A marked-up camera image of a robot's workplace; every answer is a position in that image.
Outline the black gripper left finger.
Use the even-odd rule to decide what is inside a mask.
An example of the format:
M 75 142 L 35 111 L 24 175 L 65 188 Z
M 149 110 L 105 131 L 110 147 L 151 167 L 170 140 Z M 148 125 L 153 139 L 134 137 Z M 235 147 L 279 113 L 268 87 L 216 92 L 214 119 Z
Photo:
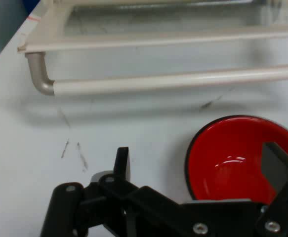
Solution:
M 181 237 L 182 207 L 145 186 L 127 179 L 129 150 L 118 148 L 114 169 L 87 187 L 72 182 L 52 193 L 42 237 L 85 237 L 104 226 L 115 237 Z

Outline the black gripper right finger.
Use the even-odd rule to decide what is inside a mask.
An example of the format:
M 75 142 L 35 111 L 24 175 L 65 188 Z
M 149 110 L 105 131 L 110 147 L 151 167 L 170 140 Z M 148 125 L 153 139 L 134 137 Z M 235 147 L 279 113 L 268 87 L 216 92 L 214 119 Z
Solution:
M 258 218 L 260 237 L 288 237 L 288 154 L 274 142 L 262 147 L 261 172 L 276 196 Z

